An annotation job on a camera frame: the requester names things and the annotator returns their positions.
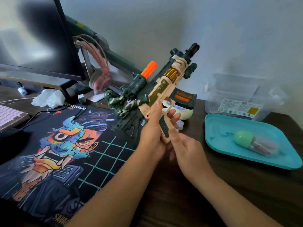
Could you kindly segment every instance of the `teal tray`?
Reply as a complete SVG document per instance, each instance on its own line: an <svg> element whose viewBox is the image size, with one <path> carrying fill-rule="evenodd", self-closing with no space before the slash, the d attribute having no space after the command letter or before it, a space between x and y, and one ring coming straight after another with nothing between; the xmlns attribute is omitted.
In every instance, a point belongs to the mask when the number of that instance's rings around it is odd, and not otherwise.
<svg viewBox="0 0 303 227"><path fill-rule="evenodd" d="M272 157L266 157L237 145L233 141L233 135L240 130L248 131L256 136L268 138L279 143L279 153ZM211 149L223 154L290 170L302 166L301 157L284 133L268 123L208 114L205 117L205 140Z"/></svg>

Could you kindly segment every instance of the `monitor screen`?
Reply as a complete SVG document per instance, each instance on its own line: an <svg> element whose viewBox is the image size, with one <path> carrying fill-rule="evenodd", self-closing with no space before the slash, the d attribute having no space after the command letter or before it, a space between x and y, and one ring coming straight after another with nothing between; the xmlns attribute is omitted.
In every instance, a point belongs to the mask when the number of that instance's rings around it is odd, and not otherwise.
<svg viewBox="0 0 303 227"><path fill-rule="evenodd" d="M84 79L59 0L0 3L0 67Z"/></svg>

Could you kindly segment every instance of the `gold rotating cylinder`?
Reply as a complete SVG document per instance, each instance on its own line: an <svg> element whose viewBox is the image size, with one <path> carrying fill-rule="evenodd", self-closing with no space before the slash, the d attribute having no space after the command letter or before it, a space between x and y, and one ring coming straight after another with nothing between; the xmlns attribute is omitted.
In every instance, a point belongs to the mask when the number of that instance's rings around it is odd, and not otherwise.
<svg viewBox="0 0 303 227"><path fill-rule="evenodd" d="M176 80L176 78L178 77L178 71L176 68L169 68L163 76L167 76L172 83L174 83L174 81Z"/></svg>

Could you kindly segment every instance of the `green capsule cap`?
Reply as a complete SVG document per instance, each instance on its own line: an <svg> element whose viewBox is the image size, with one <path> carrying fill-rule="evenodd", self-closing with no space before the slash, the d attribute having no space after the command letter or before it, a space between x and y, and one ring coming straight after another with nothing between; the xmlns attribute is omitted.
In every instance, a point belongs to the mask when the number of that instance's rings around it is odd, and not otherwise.
<svg viewBox="0 0 303 227"><path fill-rule="evenodd" d="M253 137L253 134L250 132L238 131L234 134L234 142L242 147L248 148Z"/></svg>

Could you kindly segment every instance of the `illustrated hair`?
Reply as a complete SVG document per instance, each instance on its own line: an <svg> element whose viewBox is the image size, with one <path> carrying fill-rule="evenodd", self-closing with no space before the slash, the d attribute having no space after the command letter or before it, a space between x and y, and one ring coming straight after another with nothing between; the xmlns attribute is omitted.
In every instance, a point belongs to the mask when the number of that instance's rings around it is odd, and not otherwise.
<svg viewBox="0 0 303 227"><path fill-rule="evenodd" d="M105 131L107 129L107 121L105 120L107 117L107 112L98 111L80 118L79 124L87 129Z"/></svg>

